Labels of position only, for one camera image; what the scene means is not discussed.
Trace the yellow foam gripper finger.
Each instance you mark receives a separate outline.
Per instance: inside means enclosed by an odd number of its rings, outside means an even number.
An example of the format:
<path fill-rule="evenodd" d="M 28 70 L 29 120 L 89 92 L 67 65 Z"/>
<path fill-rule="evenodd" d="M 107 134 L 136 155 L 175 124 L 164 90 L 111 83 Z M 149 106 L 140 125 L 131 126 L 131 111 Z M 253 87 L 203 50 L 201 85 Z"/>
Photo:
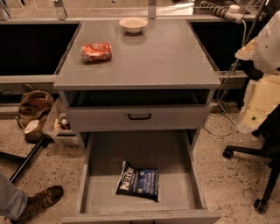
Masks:
<path fill-rule="evenodd" d="M 265 74 L 260 80 L 251 80 L 243 102 L 236 128 L 248 134 L 257 130 L 280 104 L 280 76 Z"/>
<path fill-rule="evenodd" d="M 239 60 L 252 60 L 254 58 L 255 46 L 256 38 L 253 38 L 235 53 L 235 57 Z"/>

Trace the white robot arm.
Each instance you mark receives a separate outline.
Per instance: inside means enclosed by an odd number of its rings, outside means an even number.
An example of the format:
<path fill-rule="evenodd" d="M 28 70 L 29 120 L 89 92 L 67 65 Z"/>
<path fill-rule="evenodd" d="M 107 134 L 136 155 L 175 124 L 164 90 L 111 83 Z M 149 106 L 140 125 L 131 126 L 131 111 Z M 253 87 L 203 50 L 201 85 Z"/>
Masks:
<path fill-rule="evenodd" d="M 237 130 L 248 134 L 257 130 L 280 104 L 280 11 L 235 57 L 252 60 L 254 68 L 263 72 L 260 80 L 248 83 L 239 114 Z"/>

